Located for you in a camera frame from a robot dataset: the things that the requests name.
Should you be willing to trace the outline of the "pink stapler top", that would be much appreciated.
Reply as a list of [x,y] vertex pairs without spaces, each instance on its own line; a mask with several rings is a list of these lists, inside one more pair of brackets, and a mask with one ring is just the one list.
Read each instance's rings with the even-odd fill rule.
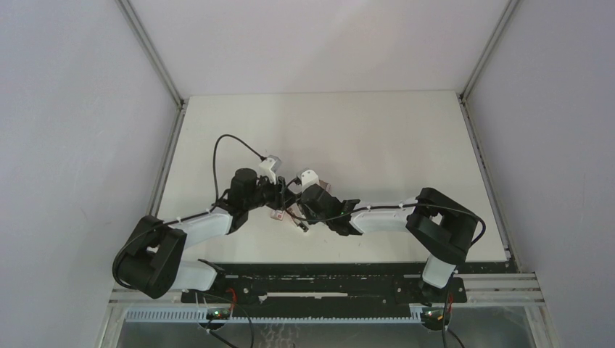
[[307,233],[309,231],[308,225],[303,221],[303,219],[305,219],[305,216],[299,210],[296,210],[294,208],[288,208],[286,210],[286,213],[299,230],[301,230],[303,233]]

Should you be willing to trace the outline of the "red white staple box sleeve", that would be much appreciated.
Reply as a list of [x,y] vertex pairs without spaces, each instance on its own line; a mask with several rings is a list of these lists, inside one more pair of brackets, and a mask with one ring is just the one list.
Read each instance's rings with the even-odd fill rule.
[[283,210],[271,210],[270,218],[277,221],[283,221],[286,213]]

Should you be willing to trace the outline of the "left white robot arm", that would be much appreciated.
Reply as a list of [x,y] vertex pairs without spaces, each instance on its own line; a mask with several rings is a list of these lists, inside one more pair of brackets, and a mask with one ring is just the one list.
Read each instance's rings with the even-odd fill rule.
[[218,269],[203,260],[184,260],[183,252],[238,231],[252,210],[264,206],[282,210],[296,201],[297,194],[282,177],[270,179],[253,169],[238,169],[210,210],[168,222],[142,217],[113,260],[113,278],[152,299],[170,290],[195,290],[207,301],[218,302],[227,291],[226,282],[217,277]]

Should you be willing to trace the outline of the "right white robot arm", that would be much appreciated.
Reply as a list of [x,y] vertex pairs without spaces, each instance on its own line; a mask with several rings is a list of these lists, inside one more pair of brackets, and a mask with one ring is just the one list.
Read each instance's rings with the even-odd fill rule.
[[367,233],[410,233],[429,253],[419,281],[420,295],[439,301],[455,269],[486,232],[485,221],[435,188],[398,204],[362,204],[339,200],[318,184],[302,189],[298,205],[302,221],[323,223],[340,236]]

